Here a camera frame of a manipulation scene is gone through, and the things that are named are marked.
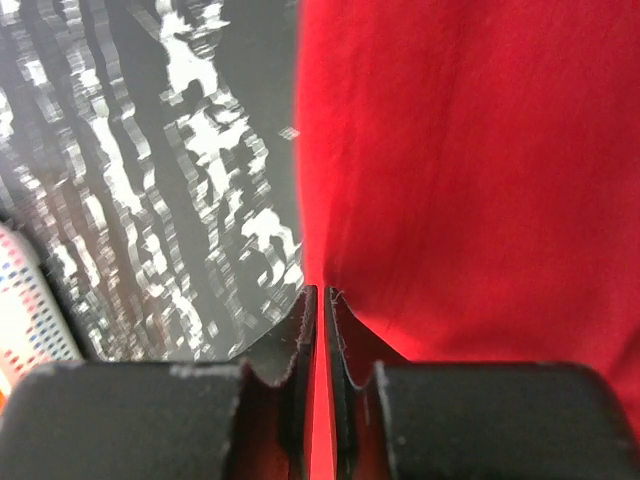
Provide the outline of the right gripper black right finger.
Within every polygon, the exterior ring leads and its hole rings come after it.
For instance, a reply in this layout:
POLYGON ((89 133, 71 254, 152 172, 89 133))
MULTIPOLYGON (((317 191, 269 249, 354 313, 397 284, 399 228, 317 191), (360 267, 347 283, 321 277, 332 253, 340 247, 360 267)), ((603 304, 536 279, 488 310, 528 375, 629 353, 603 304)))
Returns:
POLYGON ((340 479, 635 479, 607 383, 572 363, 412 362, 334 288, 324 317, 340 479))

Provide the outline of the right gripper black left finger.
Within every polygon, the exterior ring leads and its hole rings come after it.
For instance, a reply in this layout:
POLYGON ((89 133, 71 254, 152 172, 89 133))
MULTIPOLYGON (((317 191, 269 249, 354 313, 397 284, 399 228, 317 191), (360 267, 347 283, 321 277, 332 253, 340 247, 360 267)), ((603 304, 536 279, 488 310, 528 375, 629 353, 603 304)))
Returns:
POLYGON ((318 292, 226 362, 50 363, 1 416, 5 479, 303 479, 318 292))

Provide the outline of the red t-shirt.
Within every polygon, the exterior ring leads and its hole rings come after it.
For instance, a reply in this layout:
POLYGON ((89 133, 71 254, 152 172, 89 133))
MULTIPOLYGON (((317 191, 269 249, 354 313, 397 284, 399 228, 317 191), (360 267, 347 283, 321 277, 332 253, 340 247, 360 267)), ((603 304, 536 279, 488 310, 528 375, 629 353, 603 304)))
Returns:
POLYGON ((639 418, 639 5, 307 1, 305 276, 419 360, 572 360, 639 418))

